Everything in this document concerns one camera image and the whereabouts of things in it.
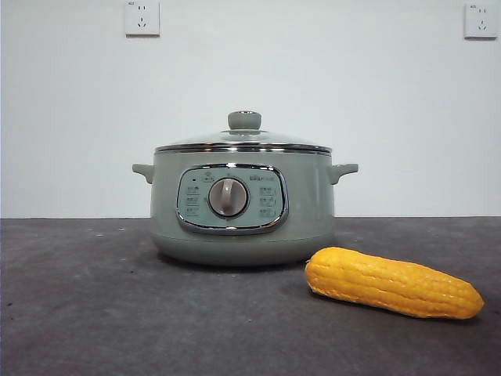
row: white wall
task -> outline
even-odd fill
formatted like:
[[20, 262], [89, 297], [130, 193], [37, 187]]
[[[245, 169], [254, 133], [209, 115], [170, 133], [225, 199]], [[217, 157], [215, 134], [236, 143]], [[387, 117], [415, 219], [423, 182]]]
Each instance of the white wall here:
[[232, 110], [358, 162], [344, 215], [501, 215], [501, 43], [456, 0], [2, 2], [2, 217], [136, 217], [132, 163], [222, 130]]

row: yellow corn cob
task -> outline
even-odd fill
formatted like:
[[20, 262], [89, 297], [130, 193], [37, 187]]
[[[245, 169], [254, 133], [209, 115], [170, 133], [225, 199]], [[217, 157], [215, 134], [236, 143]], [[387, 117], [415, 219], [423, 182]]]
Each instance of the yellow corn cob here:
[[317, 294], [414, 317], [468, 319], [484, 301], [471, 284], [426, 266], [344, 248], [316, 252], [305, 269]]

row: wall socket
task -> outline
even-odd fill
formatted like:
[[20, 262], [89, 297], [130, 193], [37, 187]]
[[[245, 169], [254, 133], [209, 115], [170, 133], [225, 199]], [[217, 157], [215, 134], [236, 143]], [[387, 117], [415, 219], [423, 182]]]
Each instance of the wall socket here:
[[496, 38], [498, 27], [499, 4], [469, 3], [464, 6], [465, 38]]
[[140, 0], [125, 4], [125, 35], [160, 35], [160, 3]]

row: sage green pot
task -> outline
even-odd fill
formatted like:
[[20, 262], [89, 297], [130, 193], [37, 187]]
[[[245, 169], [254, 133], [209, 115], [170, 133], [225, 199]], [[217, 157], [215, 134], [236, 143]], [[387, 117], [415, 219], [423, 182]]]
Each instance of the sage green pot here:
[[228, 119], [228, 131], [158, 147], [153, 165], [132, 166], [152, 184], [150, 232], [159, 250], [256, 266], [334, 245], [332, 185], [358, 165], [332, 165], [330, 148], [260, 130], [258, 113]]

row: gray table surface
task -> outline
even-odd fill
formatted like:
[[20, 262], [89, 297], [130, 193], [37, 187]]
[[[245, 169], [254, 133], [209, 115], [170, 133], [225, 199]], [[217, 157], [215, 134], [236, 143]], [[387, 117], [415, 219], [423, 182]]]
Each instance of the gray table surface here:
[[413, 319], [314, 295], [303, 262], [178, 262], [158, 254], [147, 219], [8, 219], [2, 374], [500, 374], [500, 217], [334, 225], [337, 245], [468, 280], [485, 307]]

